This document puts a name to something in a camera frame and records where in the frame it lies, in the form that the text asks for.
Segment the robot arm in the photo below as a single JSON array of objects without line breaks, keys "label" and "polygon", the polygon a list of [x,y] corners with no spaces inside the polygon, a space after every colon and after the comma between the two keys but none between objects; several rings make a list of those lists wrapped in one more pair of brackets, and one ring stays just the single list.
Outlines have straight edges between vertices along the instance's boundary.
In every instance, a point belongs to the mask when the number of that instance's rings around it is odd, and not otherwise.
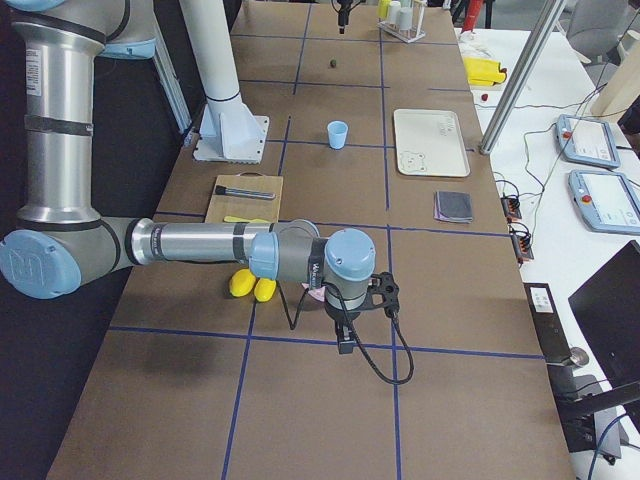
[{"label": "robot arm", "polygon": [[28,195],[1,243],[1,271],[18,291],[51,299],[113,271],[153,262],[245,264],[258,278],[323,289],[338,349],[373,308],[375,247],[357,229],[321,237],[305,220],[157,223],[104,217],[91,204],[94,61],[148,59],[156,49],[149,1],[13,1],[26,45]]}]

